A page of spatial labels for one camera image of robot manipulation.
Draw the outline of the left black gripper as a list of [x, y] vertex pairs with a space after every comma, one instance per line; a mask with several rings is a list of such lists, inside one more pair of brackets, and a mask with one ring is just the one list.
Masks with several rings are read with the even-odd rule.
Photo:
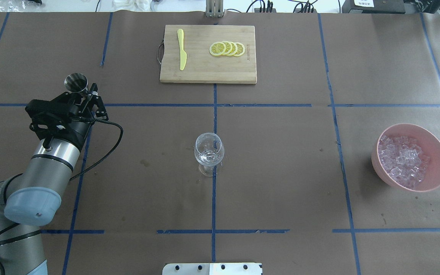
[[87, 117], [59, 117], [55, 114], [49, 114], [50, 124], [48, 126], [50, 136], [73, 144], [75, 147], [84, 147], [89, 129], [92, 126], [92, 120], [88, 118], [97, 118], [98, 120], [108, 121], [108, 112], [105, 109], [102, 97], [98, 94], [98, 85], [92, 83], [89, 89], [83, 93], [81, 101], [81, 116]]

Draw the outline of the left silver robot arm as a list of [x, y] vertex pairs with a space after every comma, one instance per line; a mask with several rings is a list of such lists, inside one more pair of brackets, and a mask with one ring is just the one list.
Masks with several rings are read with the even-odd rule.
[[108, 120], [95, 83], [65, 86], [51, 101], [27, 104], [38, 147], [23, 173], [0, 181], [0, 275], [47, 275], [40, 228], [62, 203], [90, 127]]

